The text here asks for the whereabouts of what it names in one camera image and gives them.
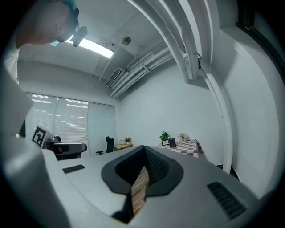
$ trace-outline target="black slot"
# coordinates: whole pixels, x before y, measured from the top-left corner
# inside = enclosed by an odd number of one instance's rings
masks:
[[[64,168],[62,169],[64,171],[64,173],[71,173],[71,172],[75,172],[81,169],[84,169],[85,166],[83,165],[77,165],[77,166],[72,166],[72,167],[68,167],[68,168]]]
[[[221,183],[214,182],[207,187],[230,219],[236,218],[245,211],[245,207]]]

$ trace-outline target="checkered tablecloth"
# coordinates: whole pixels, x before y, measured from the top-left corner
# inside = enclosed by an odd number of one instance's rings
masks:
[[[196,139],[189,140],[187,142],[177,142],[176,147],[173,148],[170,148],[169,145],[162,146],[161,144],[159,144],[157,147],[168,149],[181,154],[190,155],[196,158],[202,155],[204,157],[204,151]]]

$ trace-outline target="white wall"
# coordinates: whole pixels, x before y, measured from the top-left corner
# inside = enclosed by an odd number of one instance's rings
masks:
[[[262,197],[284,168],[285,87],[262,48],[235,26],[236,13],[227,13],[236,9],[236,1],[207,2],[213,26],[211,68],[232,109],[232,166],[241,182]]]
[[[176,141],[185,132],[200,142],[210,162],[222,164],[221,120],[204,80],[185,84],[172,61],[149,73],[143,83],[121,101],[118,139],[130,136],[135,145],[156,146],[163,130]]]

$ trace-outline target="black vent grille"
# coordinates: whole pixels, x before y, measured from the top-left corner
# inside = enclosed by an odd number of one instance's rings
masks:
[[[151,153],[147,150],[146,156],[147,159],[145,167],[148,172],[149,185],[152,185],[167,176],[169,171],[169,164],[156,156],[154,153]]]
[[[211,183],[208,188],[230,219],[245,211],[244,206],[221,183]]]

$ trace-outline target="picture frame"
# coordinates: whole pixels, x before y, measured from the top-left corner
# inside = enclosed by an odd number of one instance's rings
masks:
[[[169,141],[168,140],[161,141],[161,144],[163,146],[167,146],[167,145],[169,145]]]

